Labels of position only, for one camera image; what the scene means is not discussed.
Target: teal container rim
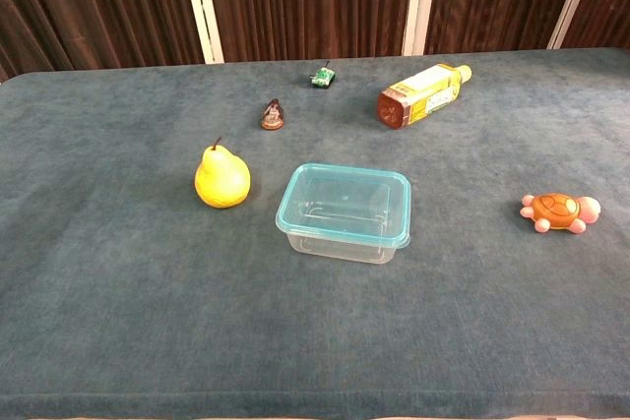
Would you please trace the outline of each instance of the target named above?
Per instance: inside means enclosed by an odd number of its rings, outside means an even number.
[[[365,235],[361,233],[350,233],[338,230],[326,230],[323,228],[314,228],[306,225],[295,225],[289,223],[284,219],[284,212],[290,199],[291,194],[297,183],[297,179],[302,172],[313,168],[325,168],[327,170],[339,170],[339,171],[359,171],[361,174],[368,174],[372,176],[394,178],[401,182],[403,185],[403,230],[400,234],[393,237],[373,236]],[[286,185],[283,199],[281,200],[278,212],[276,213],[276,226],[284,233],[291,235],[306,236],[310,238],[319,238],[326,240],[339,241],[344,243],[352,243],[358,245],[379,246],[383,248],[405,248],[410,243],[410,222],[411,222],[411,183],[400,172],[385,171],[380,169],[369,169],[364,167],[352,167],[352,166],[339,166],[336,164],[322,164],[317,162],[306,162],[299,165],[291,175],[291,178]]]

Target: turtle head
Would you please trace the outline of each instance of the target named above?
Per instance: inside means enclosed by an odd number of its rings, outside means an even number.
[[[580,214],[578,217],[585,223],[595,223],[598,221],[601,206],[599,202],[592,197],[581,197],[578,199],[580,203]]]

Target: pink toy turtle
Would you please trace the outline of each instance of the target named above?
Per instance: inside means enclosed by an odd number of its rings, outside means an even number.
[[[552,230],[569,230],[582,233],[587,223],[598,221],[601,207],[592,197],[565,196],[564,194],[544,194],[521,199],[524,207],[521,215],[535,221],[535,231],[544,233]]]

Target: bottle cap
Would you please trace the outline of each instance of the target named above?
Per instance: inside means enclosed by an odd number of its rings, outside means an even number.
[[[471,71],[471,68],[468,67],[466,64],[462,66],[458,66],[455,69],[457,69],[462,75],[462,84],[465,83],[468,79],[470,79],[471,76],[473,75],[473,71]]]

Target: turtle shell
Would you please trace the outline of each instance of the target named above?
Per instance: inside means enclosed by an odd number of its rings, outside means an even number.
[[[531,203],[534,220],[546,218],[553,229],[568,228],[580,214],[580,204],[564,194],[544,194],[536,196]]]

